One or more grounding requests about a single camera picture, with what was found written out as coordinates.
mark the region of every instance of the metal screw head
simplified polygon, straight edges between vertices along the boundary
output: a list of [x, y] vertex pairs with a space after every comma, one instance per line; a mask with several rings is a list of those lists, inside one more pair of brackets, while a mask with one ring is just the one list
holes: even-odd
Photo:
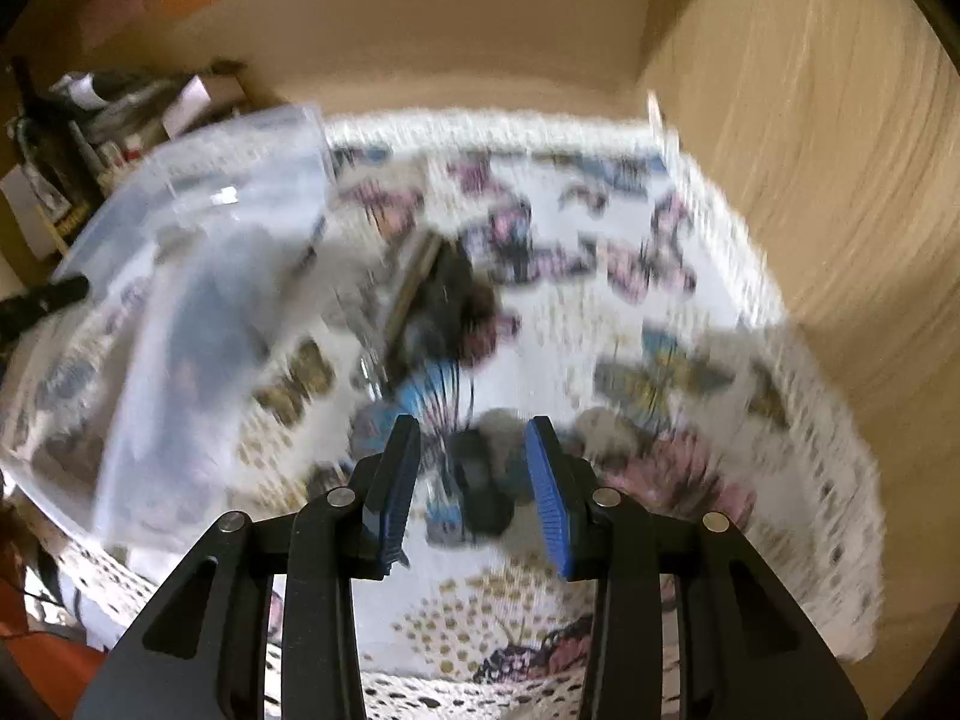
[[720, 512], [707, 512], [704, 514], [703, 522], [704, 528], [714, 533], [723, 533], [727, 528], [730, 528], [730, 521], [726, 514], [720, 514]]
[[620, 493], [613, 488], [599, 488], [593, 491], [593, 502], [597, 506], [609, 508], [620, 503]]
[[245, 520], [246, 517], [244, 517], [243, 512], [227, 512], [220, 515], [220, 519], [217, 520], [217, 527], [223, 533], [235, 533], [243, 527]]
[[357, 494], [350, 488], [333, 488], [326, 494], [326, 502], [330, 506], [349, 506], [357, 499]]

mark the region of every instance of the butterfly print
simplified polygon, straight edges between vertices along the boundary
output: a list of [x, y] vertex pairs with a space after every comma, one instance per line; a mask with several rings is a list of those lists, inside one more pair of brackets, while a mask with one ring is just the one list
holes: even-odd
[[387, 146], [367, 146], [366, 148], [334, 148], [330, 152], [333, 160], [333, 176], [340, 177], [345, 167], [357, 165], [382, 165], [391, 157]]
[[304, 418], [304, 403], [333, 389], [336, 374], [313, 338], [305, 338], [288, 362], [288, 372], [253, 393], [281, 425], [296, 427]]
[[751, 367], [757, 380], [757, 388], [747, 403], [747, 411], [769, 419], [778, 430], [788, 430], [790, 423], [786, 418], [784, 399], [774, 384], [770, 369], [759, 360], [753, 360]]
[[593, 369], [593, 388], [641, 429], [655, 433], [670, 426], [667, 389], [644, 367], [600, 360]]
[[486, 151], [468, 151], [458, 161], [448, 163], [446, 174], [457, 180], [460, 191], [468, 197], [480, 194], [514, 196], [510, 187], [493, 177], [490, 157]]
[[594, 389], [638, 428], [658, 433], [670, 427], [670, 389], [704, 395], [733, 382], [733, 375], [688, 353], [669, 333], [646, 328], [642, 333], [641, 365], [601, 359], [593, 371]]
[[707, 441], [688, 430], [665, 430], [644, 453], [627, 460], [603, 484], [617, 488], [655, 514], [698, 520], [723, 512], [739, 528], [750, 520], [757, 502], [752, 488], [724, 480], [710, 467]]
[[467, 225], [458, 244], [474, 269], [498, 285], [559, 281], [591, 274], [595, 268], [592, 257], [561, 247], [536, 247], [526, 200], [494, 208], [485, 221]]
[[633, 194], [644, 200], [647, 199], [647, 181], [654, 175], [666, 175], [666, 165], [659, 154], [608, 158], [555, 152], [538, 154], [534, 158], [557, 167], [572, 167], [611, 189]]
[[683, 204], [671, 194], [656, 204], [650, 227], [652, 237], [635, 248], [622, 242], [580, 236], [580, 246], [607, 266], [607, 281], [627, 303], [640, 304], [651, 286], [664, 286], [692, 295], [697, 276], [683, 261], [679, 231], [688, 225]]
[[367, 211], [380, 237], [390, 242], [410, 231], [416, 212], [424, 207], [424, 193], [418, 189], [387, 190], [373, 180], [362, 181], [341, 191], [339, 199], [356, 202]]
[[641, 338], [644, 358], [667, 386], [704, 395], [733, 382], [733, 375], [712, 365], [706, 357], [686, 351], [669, 333], [644, 327]]
[[582, 204], [587, 207], [590, 215], [593, 217], [601, 217], [603, 211], [607, 210], [610, 197], [606, 191], [602, 189], [590, 189], [587, 184], [570, 184], [563, 190], [563, 194], [560, 195], [560, 208], [563, 209], [566, 205], [574, 202], [582, 202]]
[[593, 615], [549, 632], [539, 647], [508, 644], [494, 650], [474, 672], [477, 685], [541, 680], [587, 664], [593, 633]]

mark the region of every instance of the cluttered shelf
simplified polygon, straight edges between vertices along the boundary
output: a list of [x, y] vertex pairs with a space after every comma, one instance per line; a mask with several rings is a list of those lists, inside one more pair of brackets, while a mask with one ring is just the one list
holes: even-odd
[[158, 145], [250, 109], [238, 69], [217, 62], [175, 76], [68, 73], [38, 93], [26, 60], [16, 57], [10, 71], [20, 105], [8, 137], [19, 164], [0, 180], [0, 191], [37, 260], [65, 255], [116, 186]]

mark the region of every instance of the black cable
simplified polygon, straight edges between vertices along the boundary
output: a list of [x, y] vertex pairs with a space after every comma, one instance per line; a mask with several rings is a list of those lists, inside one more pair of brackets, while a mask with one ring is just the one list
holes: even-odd
[[16, 584], [13, 584], [13, 582], [10, 581], [9, 579], [7, 579], [6, 577], [0, 577], [0, 579], [3, 579], [3, 581], [4, 581], [6, 584], [8, 584], [9, 586], [11, 586], [11, 587], [12, 587], [14, 590], [16, 590], [18, 593], [20, 593], [20, 595], [26, 595], [26, 596], [28, 596], [28, 597], [30, 597], [30, 598], [35, 598], [35, 599], [37, 599], [38, 601], [42, 601], [42, 602], [45, 603], [45, 604], [52, 604], [52, 605], [54, 605], [55, 607], [66, 608], [66, 606], [65, 606], [64, 604], [62, 604], [60, 601], [55, 601], [53, 598], [50, 598], [50, 597], [47, 596], [47, 595], [37, 595], [36, 593], [32, 593], [32, 592], [30, 592], [30, 591], [28, 591], [28, 590], [26, 590], [26, 589], [23, 589], [22, 587], [18, 587], [18, 586], [16, 586]]

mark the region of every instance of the clear plastic bag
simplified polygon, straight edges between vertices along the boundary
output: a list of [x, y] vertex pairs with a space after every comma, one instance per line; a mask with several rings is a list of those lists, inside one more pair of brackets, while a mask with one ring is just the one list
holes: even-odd
[[[151, 152], [78, 237], [56, 276], [86, 275], [90, 298], [26, 338], [0, 394], [3, 468], [70, 536], [176, 551], [222, 511], [234, 418], [323, 223], [329, 165], [313, 109], [233, 119]], [[125, 376], [107, 378], [124, 335]], [[52, 389], [65, 364], [88, 375]], [[75, 454], [51, 460], [64, 440], [103, 447], [83, 479]]]

